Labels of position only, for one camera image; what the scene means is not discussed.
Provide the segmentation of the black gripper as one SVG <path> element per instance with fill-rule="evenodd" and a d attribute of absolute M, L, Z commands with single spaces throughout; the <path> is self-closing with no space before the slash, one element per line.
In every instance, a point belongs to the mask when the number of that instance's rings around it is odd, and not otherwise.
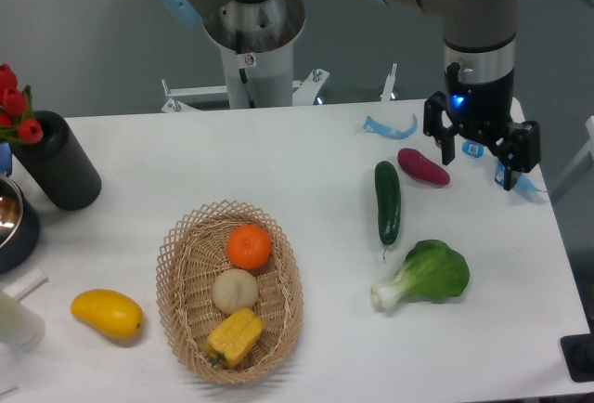
<path fill-rule="evenodd" d="M 541 160 L 539 123 L 511 119 L 513 76 L 510 71 L 495 81 L 472 84 L 461 64 L 452 62 L 445 69 L 446 91 L 427 98 L 423 111 L 423 133 L 441 149 L 443 165 L 455 159 L 456 135 L 496 148 L 505 190 L 512 190 L 520 175 L 531 172 Z"/>

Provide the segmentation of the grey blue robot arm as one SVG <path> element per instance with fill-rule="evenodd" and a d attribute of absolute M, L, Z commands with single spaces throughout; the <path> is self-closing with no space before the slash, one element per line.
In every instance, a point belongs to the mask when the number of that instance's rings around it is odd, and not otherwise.
<path fill-rule="evenodd" d="M 302 0 L 161 0 L 187 26 L 200 25 L 219 47 L 234 109 L 293 102 L 293 45 L 303 30 Z M 512 189 L 540 160 L 539 127 L 510 115 L 517 0 L 378 0 L 439 16 L 445 90 L 424 106 L 423 131 L 455 156 L 454 139 L 481 144 L 498 158 Z"/>

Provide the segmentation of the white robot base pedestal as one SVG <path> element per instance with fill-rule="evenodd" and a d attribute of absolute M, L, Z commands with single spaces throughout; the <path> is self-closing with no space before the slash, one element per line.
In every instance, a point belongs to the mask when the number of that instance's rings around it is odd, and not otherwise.
<path fill-rule="evenodd" d="M 220 51 L 232 110 L 292 104 L 293 46 L 304 23 L 303 0 L 236 0 L 204 21 Z"/>

